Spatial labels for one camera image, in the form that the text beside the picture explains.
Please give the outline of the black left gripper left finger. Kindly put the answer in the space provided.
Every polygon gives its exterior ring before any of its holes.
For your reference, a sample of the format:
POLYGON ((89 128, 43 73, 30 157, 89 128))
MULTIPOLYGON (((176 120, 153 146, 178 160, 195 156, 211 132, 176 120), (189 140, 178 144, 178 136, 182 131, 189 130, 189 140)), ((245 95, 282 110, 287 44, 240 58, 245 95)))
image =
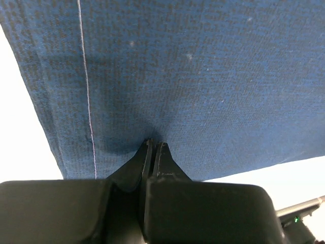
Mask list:
POLYGON ((152 141, 105 179, 1 183, 1 243, 144 243, 139 192, 152 141))

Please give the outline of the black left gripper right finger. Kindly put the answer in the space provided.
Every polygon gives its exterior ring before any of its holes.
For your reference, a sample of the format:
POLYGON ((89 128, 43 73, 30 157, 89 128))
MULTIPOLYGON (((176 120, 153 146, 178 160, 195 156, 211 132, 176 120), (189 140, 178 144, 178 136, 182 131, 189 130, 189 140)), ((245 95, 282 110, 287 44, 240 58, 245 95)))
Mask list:
POLYGON ((255 185, 193 181, 166 143, 147 180, 147 243, 285 243, 268 193, 255 185))

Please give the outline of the navy blue fish placemat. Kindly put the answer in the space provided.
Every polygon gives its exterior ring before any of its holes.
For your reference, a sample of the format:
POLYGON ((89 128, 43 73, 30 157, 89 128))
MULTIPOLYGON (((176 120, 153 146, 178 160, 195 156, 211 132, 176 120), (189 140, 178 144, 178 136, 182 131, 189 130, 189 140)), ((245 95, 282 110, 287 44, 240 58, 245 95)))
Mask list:
POLYGON ((1 1, 64 178, 145 139, 192 179, 324 155, 324 1, 1 1))

